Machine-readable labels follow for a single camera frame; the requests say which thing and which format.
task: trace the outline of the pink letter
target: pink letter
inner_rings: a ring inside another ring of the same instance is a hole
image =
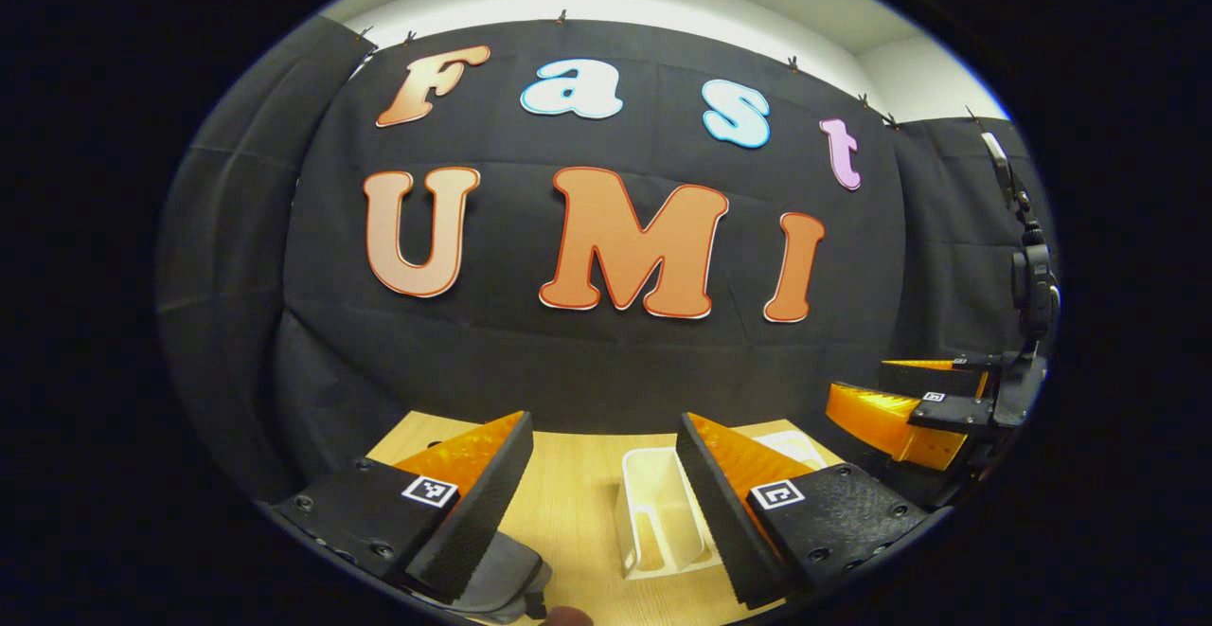
[[[840,119],[821,121],[821,131],[829,136],[829,163],[834,167],[834,177],[847,190],[857,190],[862,178],[850,165],[850,154],[858,151],[858,143],[846,133],[846,122]]]

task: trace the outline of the orange letter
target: orange letter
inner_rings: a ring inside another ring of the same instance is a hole
[[[429,260],[413,266],[400,254],[400,202],[412,189],[412,177],[381,172],[367,178],[362,185],[367,199],[366,255],[383,285],[416,298],[433,298],[454,285],[463,260],[467,194],[476,185],[480,172],[473,168],[448,166],[429,172],[425,189],[434,194],[434,234]]]
[[[395,102],[375,124],[382,128],[425,116],[434,109],[433,103],[425,100],[430,87],[434,88],[434,93],[445,96],[458,84],[458,77],[463,76],[461,61],[478,65],[486,59],[488,59],[488,47],[475,46],[412,61],[408,63],[408,76],[400,86],[400,92],[395,94]],[[442,65],[450,63],[453,64],[442,69]]]
[[[778,276],[774,298],[766,303],[766,320],[771,323],[797,323],[808,316],[808,277],[817,242],[825,237],[824,225],[806,213],[784,213],[778,220],[787,234],[783,249],[783,271]]]
[[[551,183],[564,194],[564,237],[555,277],[538,291],[544,305],[591,310],[601,293],[589,285],[594,254],[614,308],[631,306],[659,264],[657,286],[644,298],[651,315],[703,318],[711,312],[707,297],[715,225],[728,211],[728,199],[702,185],[679,185],[640,228],[623,179],[614,172],[572,166]]]

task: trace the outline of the light wood surface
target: light wood surface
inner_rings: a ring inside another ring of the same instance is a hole
[[[476,424],[423,413],[407,414],[367,454],[394,465]],[[787,419],[733,427],[747,437],[796,429]],[[548,608],[571,605],[595,626],[716,626],[773,609],[738,604],[724,565],[654,579],[624,580],[614,530],[614,504],[623,484],[623,454],[674,446],[668,435],[564,435],[534,432],[534,452],[501,521],[502,533],[543,556],[554,575],[544,590]],[[840,459],[817,441],[827,465]],[[519,626],[538,621],[522,616]]]

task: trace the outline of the light blue letter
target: light blue letter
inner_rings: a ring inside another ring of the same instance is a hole
[[[577,76],[560,76],[577,70]],[[534,114],[564,114],[606,119],[621,109],[623,100],[614,97],[618,70],[601,61],[558,61],[538,68],[543,81],[522,91],[522,107]]]
[[[713,79],[703,85],[703,99],[711,105],[709,111],[703,113],[703,124],[719,142],[745,148],[761,148],[770,142],[770,125],[766,124],[770,104],[761,93],[732,81]]]

